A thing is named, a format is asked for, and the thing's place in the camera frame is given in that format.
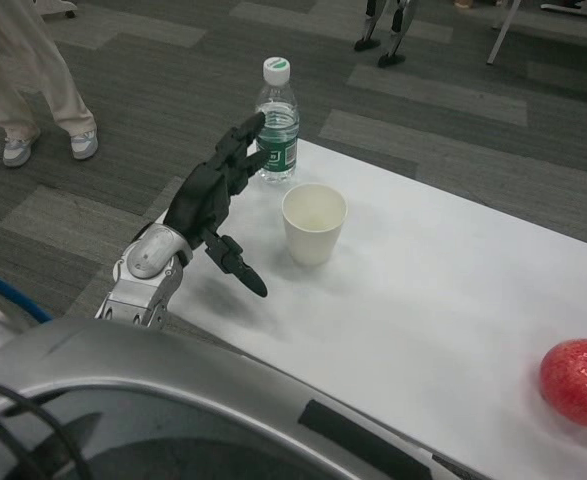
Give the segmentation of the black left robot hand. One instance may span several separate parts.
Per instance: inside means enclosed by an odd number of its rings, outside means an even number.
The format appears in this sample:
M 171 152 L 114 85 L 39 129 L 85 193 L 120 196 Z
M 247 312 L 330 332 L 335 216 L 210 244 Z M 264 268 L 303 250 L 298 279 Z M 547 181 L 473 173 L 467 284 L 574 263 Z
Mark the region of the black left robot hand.
M 267 162 L 266 151 L 248 152 L 265 121 L 265 114 L 258 112 L 228 130 L 216 144 L 214 155 L 187 176 L 163 220 L 191 249 L 204 244 L 205 253 L 223 273 L 234 275 L 262 298 L 268 294 L 264 281 L 244 262 L 240 245 L 228 235 L 219 235 L 217 229 L 228 217 L 231 198 L 240 194 Z

